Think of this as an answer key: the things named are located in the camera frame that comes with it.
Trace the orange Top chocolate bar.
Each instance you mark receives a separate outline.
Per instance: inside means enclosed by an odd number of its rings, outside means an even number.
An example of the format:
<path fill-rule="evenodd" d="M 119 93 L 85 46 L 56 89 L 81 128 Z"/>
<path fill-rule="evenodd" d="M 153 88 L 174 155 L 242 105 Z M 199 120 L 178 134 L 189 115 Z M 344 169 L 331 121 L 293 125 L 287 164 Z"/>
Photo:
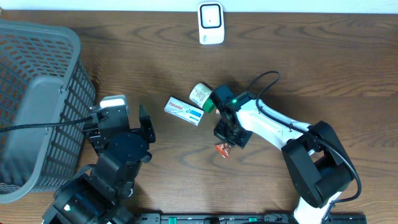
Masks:
<path fill-rule="evenodd" d="M 221 143 L 215 146 L 216 151 L 225 159 L 229 157 L 232 146 L 228 143 Z"/>

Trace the green lid jar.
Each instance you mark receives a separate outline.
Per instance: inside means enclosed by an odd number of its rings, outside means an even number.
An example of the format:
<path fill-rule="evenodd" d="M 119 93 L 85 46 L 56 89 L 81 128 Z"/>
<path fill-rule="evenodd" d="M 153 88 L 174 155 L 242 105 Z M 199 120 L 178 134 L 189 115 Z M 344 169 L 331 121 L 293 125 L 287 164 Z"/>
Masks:
<path fill-rule="evenodd" d="M 215 109 L 210 96 L 212 90 L 203 83 L 198 83 L 190 92 L 189 99 L 194 102 L 200 109 L 207 113 L 211 113 Z"/>

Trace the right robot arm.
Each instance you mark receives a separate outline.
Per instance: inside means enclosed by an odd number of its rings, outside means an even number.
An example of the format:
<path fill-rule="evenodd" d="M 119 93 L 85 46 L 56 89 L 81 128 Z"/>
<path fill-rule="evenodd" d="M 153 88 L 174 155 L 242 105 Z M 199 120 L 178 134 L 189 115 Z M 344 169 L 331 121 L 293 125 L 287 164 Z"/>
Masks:
<path fill-rule="evenodd" d="M 245 91 L 236 96 L 226 86 L 210 99 L 221 115 L 214 135 L 230 146 L 244 148 L 257 134 L 281 150 L 292 183 L 300 195 L 295 223 L 325 223 L 331 208 L 358 173 L 334 129 L 326 122 L 311 125 L 290 119 Z"/>

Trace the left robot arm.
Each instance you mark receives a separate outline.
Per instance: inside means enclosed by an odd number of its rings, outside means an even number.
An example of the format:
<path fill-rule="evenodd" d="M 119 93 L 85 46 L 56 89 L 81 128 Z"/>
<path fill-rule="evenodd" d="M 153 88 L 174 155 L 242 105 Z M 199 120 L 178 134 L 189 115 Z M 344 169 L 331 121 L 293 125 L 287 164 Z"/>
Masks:
<path fill-rule="evenodd" d="M 133 196 L 141 165 L 152 159 L 155 142 L 151 118 L 139 108 L 139 128 L 131 128 L 126 106 L 95 106 L 83 134 L 93 146 L 96 164 L 82 167 L 59 187 L 43 215 L 44 223 L 133 223 L 123 206 Z"/>

